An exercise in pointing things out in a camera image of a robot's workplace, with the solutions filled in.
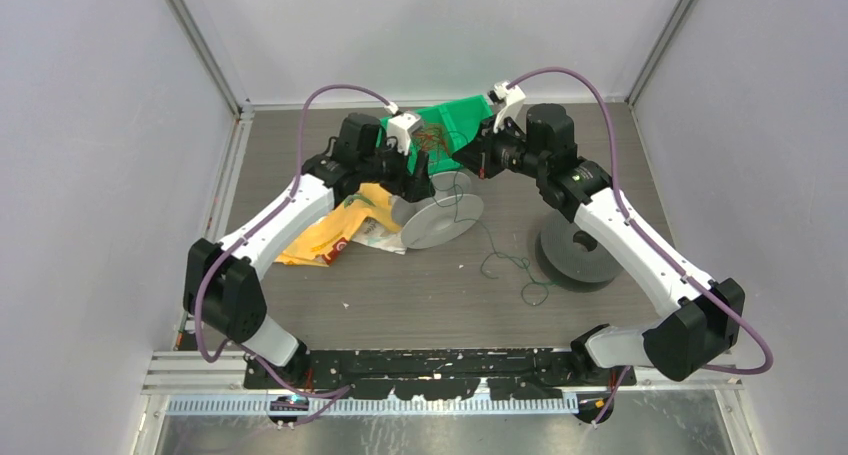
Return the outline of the white plastic cable spool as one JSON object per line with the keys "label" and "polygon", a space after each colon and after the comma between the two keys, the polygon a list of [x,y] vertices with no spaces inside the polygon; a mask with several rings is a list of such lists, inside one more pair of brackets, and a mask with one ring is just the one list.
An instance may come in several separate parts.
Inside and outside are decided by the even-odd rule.
{"label": "white plastic cable spool", "polygon": [[418,202],[391,195],[391,218],[401,226],[400,242],[408,249],[443,245],[469,230],[481,217],[484,202],[473,193],[471,178],[460,171],[431,177],[435,194]]}

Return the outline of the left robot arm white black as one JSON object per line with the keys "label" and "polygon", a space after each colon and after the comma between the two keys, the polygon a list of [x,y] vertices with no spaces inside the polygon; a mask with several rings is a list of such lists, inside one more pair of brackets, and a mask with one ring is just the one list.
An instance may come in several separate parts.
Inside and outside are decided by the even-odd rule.
{"label": "left robot arm white black", "polygon": [[307,373],[306,346],[269,315],[261,280],[285,248],[363,183],[408,202],[433,195],[429,157],[412,151],[411,136],[423,125],[414,112],[387,122],[348,115],[325,151],[303,162],[290,185],[253,219],[218,242],[197,240],[188,252],[183,295],[196,325],[264,359],[280,387],[298,387]]}

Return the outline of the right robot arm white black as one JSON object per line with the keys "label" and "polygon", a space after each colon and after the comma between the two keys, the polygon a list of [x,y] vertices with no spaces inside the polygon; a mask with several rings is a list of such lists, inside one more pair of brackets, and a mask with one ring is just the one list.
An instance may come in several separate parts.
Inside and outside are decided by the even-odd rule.
{"label": "right robot arm white black", "polygon": [[611,176],[578,153],[574,122],[564,107],[536,105],[520,128],[494,117],[452,158],[482,179],[504,170],[531,177],[543,200],[606,249],[651,301],[658,320],[644,326],[599,325],[571,343],[571,372],[596,385],[616,366],[645,366],[683,381],[730,349],[745,293],[733,279],[715,281],[695,269],[615,194]]}

